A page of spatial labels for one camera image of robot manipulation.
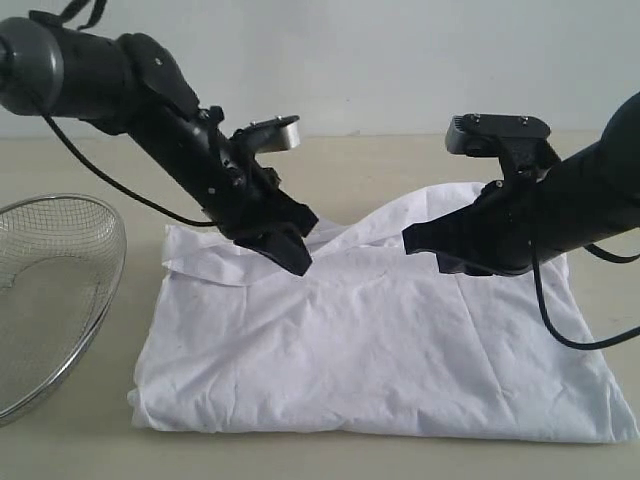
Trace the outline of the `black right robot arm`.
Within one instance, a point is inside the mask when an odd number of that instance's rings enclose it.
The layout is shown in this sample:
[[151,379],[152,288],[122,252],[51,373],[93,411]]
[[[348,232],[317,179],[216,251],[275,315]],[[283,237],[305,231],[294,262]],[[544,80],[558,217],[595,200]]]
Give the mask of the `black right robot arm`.
[[496,158],[502,178],[470,204],[402,232],[407,254],[435,254],[443,273],[521,275],[535,261],[639,225],[639,97],[625,101],[593,144],[561,159],[534,116],[453,117],[449,153]]

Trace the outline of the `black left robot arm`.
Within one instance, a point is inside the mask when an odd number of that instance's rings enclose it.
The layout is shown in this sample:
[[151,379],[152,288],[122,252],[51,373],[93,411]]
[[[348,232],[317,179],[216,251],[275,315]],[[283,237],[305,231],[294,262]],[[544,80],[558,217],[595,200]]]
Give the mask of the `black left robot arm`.
[[223,110],[202,107],[173,56],[152,37],[71,30],[42,11],[1,23],[1,104],[54,124],[76,119],[127,135],[199,205],[203,225],[295,275],[312,259],[317,217],[280,187],[257,156],[298,144],[297,116],[224,135]]

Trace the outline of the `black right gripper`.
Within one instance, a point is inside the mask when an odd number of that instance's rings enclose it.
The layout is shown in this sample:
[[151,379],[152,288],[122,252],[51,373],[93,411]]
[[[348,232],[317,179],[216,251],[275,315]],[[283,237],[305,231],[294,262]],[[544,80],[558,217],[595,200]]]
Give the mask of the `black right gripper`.
[[[532,249],[540,262],[565,252],[565,188],[493,181],[472,205],[409,225],[402,240],[407,255],[437,253],[443,274],[520,275],[532,269]],[[471,264],[446,254],[471,255]]]

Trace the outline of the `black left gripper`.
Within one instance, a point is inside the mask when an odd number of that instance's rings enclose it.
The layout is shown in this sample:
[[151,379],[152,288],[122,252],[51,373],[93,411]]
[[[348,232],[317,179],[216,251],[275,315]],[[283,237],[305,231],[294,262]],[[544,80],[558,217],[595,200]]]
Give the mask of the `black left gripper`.
[[[201,211],[201,228],[216,227],[234,244],[252,250],[282,269],[303,276],[312,264],[304,244],[319,222],[311,208],[278,192],[272,176],[242,145],[199,146],[199,159],[211,176],[212,192]],[[293,225],[299,235],[285,230]]]

